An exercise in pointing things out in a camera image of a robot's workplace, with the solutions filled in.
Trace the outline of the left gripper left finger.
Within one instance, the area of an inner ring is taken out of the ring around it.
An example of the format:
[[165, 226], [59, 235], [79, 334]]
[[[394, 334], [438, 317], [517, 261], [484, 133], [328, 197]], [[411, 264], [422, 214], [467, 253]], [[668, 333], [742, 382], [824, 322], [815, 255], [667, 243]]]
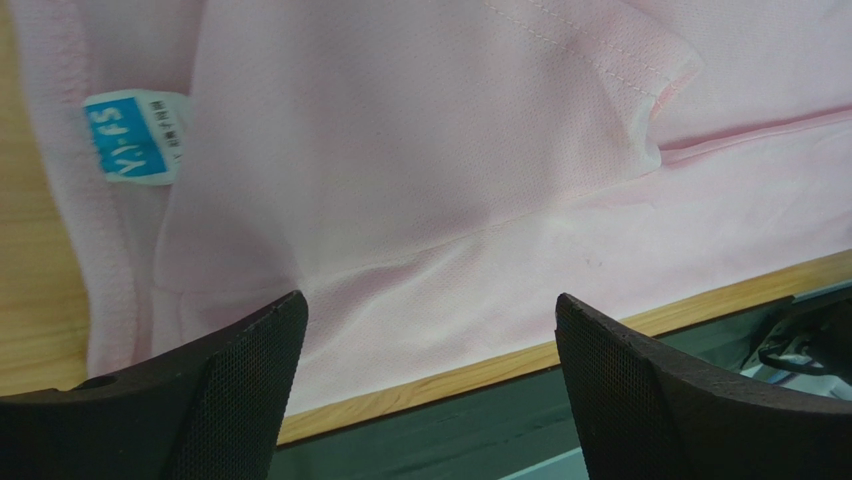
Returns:
[[307, 323], [307, 301], [294, 291], [73, 389], [3, 397], [2, 477], [265, 478]]

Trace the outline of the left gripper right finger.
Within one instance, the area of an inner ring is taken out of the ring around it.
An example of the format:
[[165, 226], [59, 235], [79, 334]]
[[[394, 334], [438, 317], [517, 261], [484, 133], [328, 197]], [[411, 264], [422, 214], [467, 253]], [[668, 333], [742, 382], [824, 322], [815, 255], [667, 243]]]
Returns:
[[851, 405], [716, 367], [569, 294], [555, 337], [592, 479], [847, 479]]

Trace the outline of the pink t shirt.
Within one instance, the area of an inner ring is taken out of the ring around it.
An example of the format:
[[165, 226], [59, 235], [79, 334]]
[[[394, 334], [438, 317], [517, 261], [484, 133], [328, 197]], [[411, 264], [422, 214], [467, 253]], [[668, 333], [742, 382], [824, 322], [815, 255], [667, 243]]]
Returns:
[[14, 1], [104, 375], [299, 290], [308, 411], [851, 246], [847, 1]]

